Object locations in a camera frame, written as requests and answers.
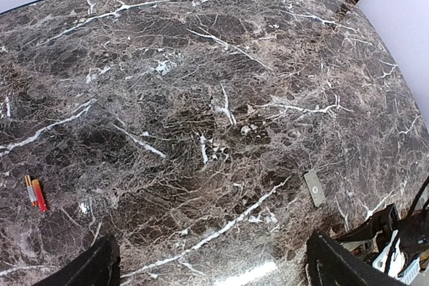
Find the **grey battery cover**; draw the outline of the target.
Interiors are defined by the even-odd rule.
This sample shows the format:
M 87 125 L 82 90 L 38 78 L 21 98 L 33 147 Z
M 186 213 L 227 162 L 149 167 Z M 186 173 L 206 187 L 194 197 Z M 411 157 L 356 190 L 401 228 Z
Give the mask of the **grey battery cover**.
M 326 196 L 324 195 L 324 191 L 322 189 L 316 171 L 314 169 L 307 171 L 304 174 L 304 180 L 309 189 L 310 196 L 312 198 L 312 201 L 314 202 L 314 205 L 316 207 L 319 207 L 324 204 L 326 202 Z

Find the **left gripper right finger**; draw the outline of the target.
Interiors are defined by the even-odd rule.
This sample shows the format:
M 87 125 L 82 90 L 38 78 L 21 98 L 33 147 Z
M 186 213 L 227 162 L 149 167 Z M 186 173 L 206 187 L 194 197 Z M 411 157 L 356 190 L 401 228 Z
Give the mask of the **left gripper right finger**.
M 306 254 L 311 285 L 403 285 L 364 263 L 320 230 L 310 235 Z

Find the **gold grey AAA battery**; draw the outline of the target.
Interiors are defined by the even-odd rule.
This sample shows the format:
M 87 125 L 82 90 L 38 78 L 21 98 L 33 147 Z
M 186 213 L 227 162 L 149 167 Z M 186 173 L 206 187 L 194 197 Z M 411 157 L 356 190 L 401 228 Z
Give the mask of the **gold grey AAA battery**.
M 33 207 L 36 207 L 38 205 L 38 201 L 37 201 L 37 198 L 36 198 L 36 195 L 35 195 L 35 192 L 34 192 L 34 188 L 32 186 L 32 179 L 31 179 L 31 177 L 29 175 L 26 175 L 24 177 L 24 180 L 25 180 L 27 194 L 29 196 L 31 205 Z

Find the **red AAA battery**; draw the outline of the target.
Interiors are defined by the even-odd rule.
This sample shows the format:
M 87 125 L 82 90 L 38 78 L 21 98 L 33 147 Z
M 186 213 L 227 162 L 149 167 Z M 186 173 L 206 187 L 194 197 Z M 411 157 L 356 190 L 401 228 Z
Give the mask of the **red AAA battery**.
M 39 207 L 40 211 L 41 212 L 47 212 L 48 207 L 46 205 L 46 201 L 44 199 L 44 194 L 43 194 L 42 187 L 40 185 L 39 180 L 37 180 L 37 179 L 32 180 L 32 187 L 34 189 L 34 194 L 36 196 L 36 200 L 37 200 L 38 207 Z

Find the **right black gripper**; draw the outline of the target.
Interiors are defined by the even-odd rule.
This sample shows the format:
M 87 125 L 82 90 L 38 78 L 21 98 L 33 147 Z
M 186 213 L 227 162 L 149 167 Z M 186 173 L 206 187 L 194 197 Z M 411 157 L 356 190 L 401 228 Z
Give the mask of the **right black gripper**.
M 395 204 L 390 204 L 337 240 L 339 243 L 369 240 L 380 232 L 376 238 L 376 243 L 381 249 L 391 240 L 394 230 L 397 230 L 400 236 L 402 252 L 412 256 L 427 251 L 428 209 L 418 210 L 411 216 L 400 219 Z

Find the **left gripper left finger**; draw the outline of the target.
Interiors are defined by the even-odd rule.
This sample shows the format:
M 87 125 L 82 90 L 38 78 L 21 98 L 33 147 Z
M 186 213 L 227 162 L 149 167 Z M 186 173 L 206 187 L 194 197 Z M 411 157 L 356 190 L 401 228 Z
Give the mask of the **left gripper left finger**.
M 112 234 L 99 238 L 88 250 L 56 273 L 34 283 L 46 285 L 120 285 L 120 250 Z

